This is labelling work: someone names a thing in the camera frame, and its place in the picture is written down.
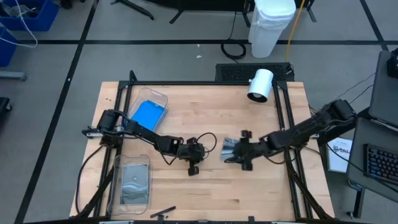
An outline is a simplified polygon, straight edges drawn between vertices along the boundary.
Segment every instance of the wooden table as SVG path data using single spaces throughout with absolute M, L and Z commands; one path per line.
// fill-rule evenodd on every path
M 289 96 L 294 120 L 299 123 L 310 117 L 303 83 L 289 84 Z M 93 126 L 106 109 L 114 107 L 117 82 L 103 82 L 93 119 Z M 132 88 L 131 104 L 144 86 Z M 275 165 L 260 157 L 253 160 L 252 172 L 242 171 L 239 164 L 225 164 L 220 160 L 224 138 L 239 139 L 241 130 L 252 131 L 252 141 L 269 132 L 279 130 L 274 95 L 267 103 L 255 103 L 246 96 L 247 86 L 146 86 L 169 98 L 164 121 L 157 130 L 159 135 L 181 136 L 188 139 L 205 132 L 213 132 L 218 138 L 215 150 L 199 163 L 200 173 L 193 177 L 187 174 L 188 163 L 176 160 L 168 166 L 148 143 L 140 140 L 125 140 L 124 155 L 147 154 L 151 160 L 152 190 L 148 210 L 136 216 L 112 216 L 113 220 L 150 220 L 149 215 L 177 206 L 169 212 L 168 220 L 234 220 L 246 221 L 254 216 L 256 221 L 294 220 L 290 188 L 285 165 Z M 287 114 L 284 108 L 286 126 Z M 98 148 L 100 139 L 89 139 L 85 159 Z M 214 139 L 206 136 L 201 142 L 211 147 Z M 308 146 L 318 150 L 316 141 Z M 95 193 L 100 179 L 104 158 L 103 149 L 86 165 L 80 182 L 80 209 Z M 273 157 L 281 161 L 282 154 Z M 309 191 L 325 211 L 334 217 L 330 194 L 326 183 L 321 158 L 317 153 L 302 150 L 302 161 Z M 305 216 L 302 195 L 297 187 L 302 217 Z M 108 191 L 104 194 L 101 215 L 105 214 Z M 70 215 L 75 215 L 72 206 Z

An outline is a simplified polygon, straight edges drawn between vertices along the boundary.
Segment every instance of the clear plastic tray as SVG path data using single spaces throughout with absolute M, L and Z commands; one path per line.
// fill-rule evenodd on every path
M 114 160 L 111 215 L 143 214 L 150 202 L 150 159 L 147 155 L 118 156 Z
M 142 88 L 127 116 L 154 132 L 167 114 L 168 100 L 158 91 Z

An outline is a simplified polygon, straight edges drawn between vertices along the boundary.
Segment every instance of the blue object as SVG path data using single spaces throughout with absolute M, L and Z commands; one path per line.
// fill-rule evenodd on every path
M 42 6 L 37 17 L 24 17 L 26 26 L 31 31 L 48 31 L 51 28 L 55 16 L 57 16 L 57 6 L 51 0 L 18 0 L 20 5 L 24 2 L 35 2 Z M 11 7 L 17 5 L 15 0 L 3 0 L 2 3 Z M 26 30 L 20 17 L 0 17 L 0 23 L 9 30 Z
M 160 106 L 151 100 L 147 100 L 141 103 L 138 110 L 134 113 L 131 119 L 137 121 L 141 126 L 153 131 L 156 128 L 156 124 L 161 120 L 167 110 L 163 106 Z
M 10 33 L 8 33 L 4 27 L 0 27 L 0 37 L 13 43 L 17 43 L 17 40 Z M 17 46 L 15 44 L 10 44 L 0 40 L 0 67 L 5 67 L 10 64 L 16 47 Z

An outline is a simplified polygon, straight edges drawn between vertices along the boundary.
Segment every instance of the blue bin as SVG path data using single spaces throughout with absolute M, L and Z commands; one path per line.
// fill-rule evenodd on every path
M 7 32 L 6 28 L 0 27 L 0 37 L 4 40 L 11 41 L 13 43 L 17 43 L 17 40 Z M 17 46 L 15 44 L 10 44 L 3 40 L 0 40 L 0 67 L 5 67 L 10 64 L 12 55 L 15 52 L 15 48 Z
M 23 2 L 37 2 L 42 6 L 37 17 L 24 18 L 28 28 L 31 31 L 48 31 L 57 16 L 58 7 L 51 0 L 18 0 L 19 4 Z M 17 5 L 15 0 L 3 0 L 3 3 L 8 6 Z M 26 30 L 20 17 L 0 17 L 0 23 L 9 30 Z

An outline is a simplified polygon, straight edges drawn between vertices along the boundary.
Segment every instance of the white trash bin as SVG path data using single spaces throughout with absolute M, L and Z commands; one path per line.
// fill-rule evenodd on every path
M 251 20 L 249 42 L 253 57 L 268 57 L 282 31 L 293 19 L 294 0 L 254 0 L 256 6 Z

